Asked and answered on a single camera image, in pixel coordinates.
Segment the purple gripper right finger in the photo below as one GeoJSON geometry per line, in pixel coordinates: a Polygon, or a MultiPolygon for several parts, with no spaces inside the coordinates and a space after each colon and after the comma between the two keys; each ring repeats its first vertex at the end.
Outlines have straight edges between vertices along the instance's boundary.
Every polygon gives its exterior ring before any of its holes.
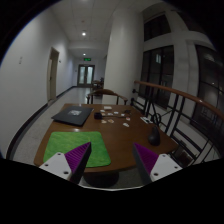
{"type": "Polygon", "coordinates": [[[138,143],[133,144],[132,152],[144,185],[181,170],[167,154],[157,155],[138,143]]]}

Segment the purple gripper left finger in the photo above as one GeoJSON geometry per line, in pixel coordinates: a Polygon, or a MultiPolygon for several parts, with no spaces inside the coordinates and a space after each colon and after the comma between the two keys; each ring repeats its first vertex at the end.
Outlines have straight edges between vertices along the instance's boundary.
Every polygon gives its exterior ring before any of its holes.
{"type": "Polygon", "coordinates": [[[85,143],[67,153],[57,152],[40,169],[78,184],[91,154],[91,143],[85,143]]]}

